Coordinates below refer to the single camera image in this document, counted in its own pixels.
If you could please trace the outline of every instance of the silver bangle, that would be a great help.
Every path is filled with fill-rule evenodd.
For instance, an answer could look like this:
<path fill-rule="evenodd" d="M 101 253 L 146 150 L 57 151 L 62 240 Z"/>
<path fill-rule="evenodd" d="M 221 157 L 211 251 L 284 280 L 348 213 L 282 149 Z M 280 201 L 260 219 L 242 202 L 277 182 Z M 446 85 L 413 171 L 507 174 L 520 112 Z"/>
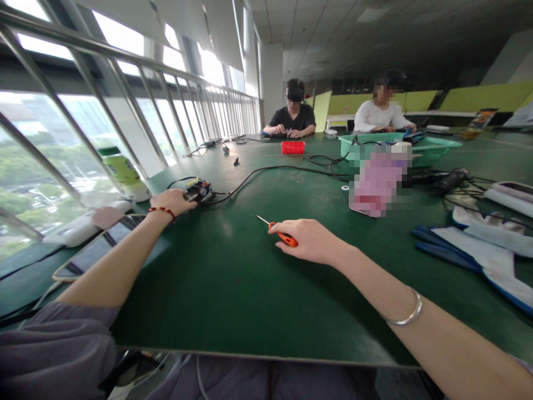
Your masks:
<path fill-rule="evenodd" d="M 391 325 L 409 325 L 411 322 L 415 322 L 418 319 L 418 316 L 420 315 L 420 311 L 422 311 L 422 296 L 413 288 L 409 288 L 413 291 L 413 293 L 416 296 L 416 307 L 415 310 L 411 315 L 407 317 L 407 319 L 404 319 L 403 321 L 393 321 L 392 319 L 387 319 L 384 316 L 381 316 L 386 323 L 390 323 Z"/>

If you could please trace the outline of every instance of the green partition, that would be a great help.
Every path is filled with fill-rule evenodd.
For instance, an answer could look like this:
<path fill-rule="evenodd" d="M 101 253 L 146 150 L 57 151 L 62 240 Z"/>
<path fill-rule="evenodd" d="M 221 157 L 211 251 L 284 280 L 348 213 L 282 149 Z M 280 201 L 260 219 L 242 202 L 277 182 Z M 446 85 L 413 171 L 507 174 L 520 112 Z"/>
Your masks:
<path fill-rule="evenodd" d="M 533 82 L 452 89 L 439 111 L 476 112 L 482 108 L 516 111 L 533 90 Z"/>
<path fill-rule="evenodd" d="M 316 121 L 316 131 L 323 132 L 328 119 L 328 108 L 331 99 L 331 92 L 326 92 L 315 96 L 314 112 Z"/>
<path fill-rule="evenodd" d="M 398 102 L 402 110 L 407 107 L 407 111 L 427 111 L 436 94 L 437 91 L 398 93 L 393 97 L 393 101 Z M 367 100 L 372 100 L 372 97 L 371 93 L 332 96 L 328 114 L 348 114 L 351 117 L 357 112 L 361 104 Z"/>
<path fill-rule="evenodd" d="M 332 96 L 329 102 L 328 114 L 348 114 L 352 118 L 359 109 L 359 106 L 367 100 L 372 100 L 371 93 Z"/>
<path fill-rule="evenodd" d="M 404 112 L 427 111 L 436 94 L 437 91 L 398 93 L 392 100 L 401 105 Z"/>
<path fill-rule="evenodd" d="M 527 96 L 526 99 L 522 102 L 522 104 L 520 104 L 519 108 L 525 107 L 526 105 L 528 105 L 532 101 L 533 101 L 533 91 L 531 91 L 529 96 Z"/>

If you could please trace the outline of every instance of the green plastic basket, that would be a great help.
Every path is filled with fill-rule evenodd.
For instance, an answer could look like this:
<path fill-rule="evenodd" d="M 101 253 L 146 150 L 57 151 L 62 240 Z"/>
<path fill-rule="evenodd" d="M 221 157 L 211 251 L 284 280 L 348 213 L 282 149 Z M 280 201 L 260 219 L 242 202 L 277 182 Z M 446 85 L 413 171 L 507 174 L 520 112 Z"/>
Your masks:
<path fill-rule="evenodd" d="M 360 143 L 365 142 L 379 142 L 386 141 L 392 142 L 395 139 L 402 139 L 404 136 L 401 132 L 392 132 L 392 133 L 370 133 L 370 134 L 358 134 L 357 139 Z M 350 151 L 350 145 L 354 135 L 349 136 L 339 136 L 341 142 L 340 146 L 340 156 L 343 157 L 346 153 Z M 434 137 L 425 137 L 422 141 L 418 142 L 413 146 L 413 154 L 422 154 L 422 157 L 413 158 L 413 167 L 431 167 L 438 160 L 443 158 L 443 156 L 450 151 L 452 147 L 460 147 L 462 143 L 440 139 Z"/>

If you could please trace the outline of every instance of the ceiling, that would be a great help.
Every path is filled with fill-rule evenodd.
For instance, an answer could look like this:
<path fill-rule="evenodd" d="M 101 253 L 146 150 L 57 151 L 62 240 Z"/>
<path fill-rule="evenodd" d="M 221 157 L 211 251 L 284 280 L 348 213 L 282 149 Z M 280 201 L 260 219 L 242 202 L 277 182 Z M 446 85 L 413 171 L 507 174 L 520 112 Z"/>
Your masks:
<path fill-rule="evenodd" d="M 533 27 L 529 0 L 248 3 L 261 41 L 283 43 L 284 80 L 360 78 L 388 68 L 409 75 L 489 66 L 511 34 Z M 357 21 L 379 14 L 377 21 Z"/>

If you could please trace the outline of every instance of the green bottle cap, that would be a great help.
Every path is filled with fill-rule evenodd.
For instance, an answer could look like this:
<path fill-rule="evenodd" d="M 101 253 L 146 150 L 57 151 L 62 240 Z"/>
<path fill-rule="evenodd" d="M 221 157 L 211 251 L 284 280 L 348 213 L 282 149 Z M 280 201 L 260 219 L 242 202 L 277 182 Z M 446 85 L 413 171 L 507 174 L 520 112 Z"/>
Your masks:
<path fill-rule="evenodd" d="M 120 150 L 117 146 L 104 147 L 98 149 L 98 153 L 100 153 L 101 156 L 112 156 L 113 154 L 120 154 Z"/>

